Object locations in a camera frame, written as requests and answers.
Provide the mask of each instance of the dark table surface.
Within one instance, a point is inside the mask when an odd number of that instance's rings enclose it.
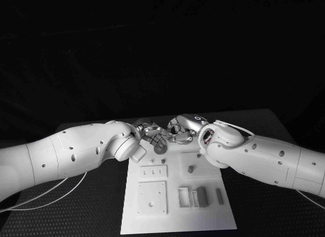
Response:
[[[277,115],[269,109],[199,114],[213,122],[232,123],[256,135],[295,143]],[[177,115],[152,117],[162,127]],[[118,119],[133,123],[139,118]],[[107,120],[64,123],[57,132],[70,127]],[[88,237],[120,236],[126,198],[129,160],[107,160],[88,172],[74,192],[52,205],[31,211],[14,211],[0,237]],[[291,189],[268,185],[239,174],[232,168],[222,170],[225,187],[238,224],[238,230],[157,233],[140,236],[325,236],[325,210]],[[70,178],[44,197],[24,205],[32,208],[58,199],[77,185],[83,175]],[[60,181],[26,189],[18,203],[29,200]],[[325,199],[308,194],[325,206]]]

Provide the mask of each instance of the robotic hand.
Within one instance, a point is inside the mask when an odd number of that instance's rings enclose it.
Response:
[[[139,163],[146,155],[141,139],[163,154],[170,133],[150,119],[134,125],[110,121],[72,127],[29,144],[0,149],[0,201],[45,182],[77,176],[116,158]]]
[[[169,123],[175,134],[169,141],[189,144],[198,139],[200,153],[219,168],[229,166],[254,179],[325,198],[325,154],[281,140],[251,134],[245,137],[222,121],[209,123],[195,114],[177,116]]]

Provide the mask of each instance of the black background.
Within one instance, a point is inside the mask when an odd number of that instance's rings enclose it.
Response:
[[[0,2],[0,140],[269,108],[325,152],[325,1],[114,2]]]

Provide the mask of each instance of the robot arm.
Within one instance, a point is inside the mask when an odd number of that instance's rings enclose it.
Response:
[[[209,124],[198,115],[182,115],[176,119],[179,127],[189,129],[190,133],[198,132],[200,153],[216,167],[231,166],[264,183],[325,198],[325,154],[268,137],[244,137],[219,120]],[[182,135],[179,133],[169,140],[179,142]]]
[[[139,162],[146,155],[140,140],[136,126],[110,121],[0,149],[0,201],[38,184],[85,173],[110,158]]]

